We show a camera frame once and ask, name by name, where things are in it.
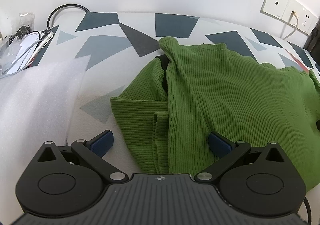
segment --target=blue gripper pad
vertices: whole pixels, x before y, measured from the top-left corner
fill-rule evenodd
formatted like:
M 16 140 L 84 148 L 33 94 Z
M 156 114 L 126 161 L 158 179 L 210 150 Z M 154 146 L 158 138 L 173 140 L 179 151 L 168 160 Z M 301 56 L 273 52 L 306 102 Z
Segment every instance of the blue gripper pad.
M 113 133 L 110 130 L 105 130 L 88 141 L 85 146 L 97 156 L 102 157 L 113 146 Z
M 236 148 L 235 143 L 218 134 L 217 132 L 212 132 L 208 136 L 208 144 L 211 152 L 213 152 L 219 158 L 224 157 L 226 154 L 230 153 Z

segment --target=bed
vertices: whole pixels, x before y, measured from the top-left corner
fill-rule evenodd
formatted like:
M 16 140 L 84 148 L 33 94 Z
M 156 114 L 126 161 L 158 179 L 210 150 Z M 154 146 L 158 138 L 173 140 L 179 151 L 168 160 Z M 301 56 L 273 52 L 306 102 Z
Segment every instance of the bed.
M 310 54 L 268 33 L 233 23 L 195 16 L 163 13 L 79 13 L 60 16 L 52 28 L 53 39 L 41 50 L 33 66 L 90 55 L 68 132 L 68 144 L 89 140 L 106 129 L 114 146 L 103 157 L 126 172 L 140 172 L 112 115 L 110 97 L 118 96 L 153 58 L 163 54 L 158 40 L 175 37 L 181 45 L 226 43 L 230 50 L 277 68 L 312 69 L 320 81 L 320 67 Z M 307 194 L 312 224 L 320 216 L 320 186 Z M 305 207 L 299 214 L 306 219 Z

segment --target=ribbed knit fabric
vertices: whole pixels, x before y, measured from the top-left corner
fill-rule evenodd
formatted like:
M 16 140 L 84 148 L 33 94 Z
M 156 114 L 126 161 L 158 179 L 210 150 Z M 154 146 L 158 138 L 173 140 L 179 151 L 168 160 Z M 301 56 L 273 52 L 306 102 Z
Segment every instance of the ribbed knit fabric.
M 190 173 L 217 157 L 207 138 L 216 131 L 254 147 L 277 141 L 310 190 L 320 182 L 320 86 L 312 70 L 276 69 L 225 44 L 180 46 L 165 37 L 168 96 L 155 58 L 118 97 L 114 116 L 146 173 Z

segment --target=wall socket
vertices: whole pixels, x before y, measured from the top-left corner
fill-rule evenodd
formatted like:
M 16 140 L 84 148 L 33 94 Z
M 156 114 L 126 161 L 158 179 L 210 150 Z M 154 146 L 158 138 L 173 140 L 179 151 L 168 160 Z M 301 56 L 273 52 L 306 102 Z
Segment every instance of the wall socket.
M 296 0 L 264 0 L 261 10 L 295 27 L 294 10 L 299 18 L 298 29 L 308 35 L 318 22 L 318 18 Z

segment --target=metal screw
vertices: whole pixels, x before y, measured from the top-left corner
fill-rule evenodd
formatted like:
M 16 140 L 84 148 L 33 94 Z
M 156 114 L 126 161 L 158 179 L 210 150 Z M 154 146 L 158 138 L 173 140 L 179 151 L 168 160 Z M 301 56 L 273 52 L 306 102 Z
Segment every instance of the metal screw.
M 112 180 L 116 180 L 116 181 L 119 181 L 119 180 L 122 180 L 125 178 L 125 174 L 123 172 L 113 172 L 111 175 L 110 175 L 110 178 Z
M 212 178 L 212 174 L 208 173 L 208 172 L 201 172 L 197 174 L 198 179 L 203 180 L 203 181 L 207 181 L 210 180 Z

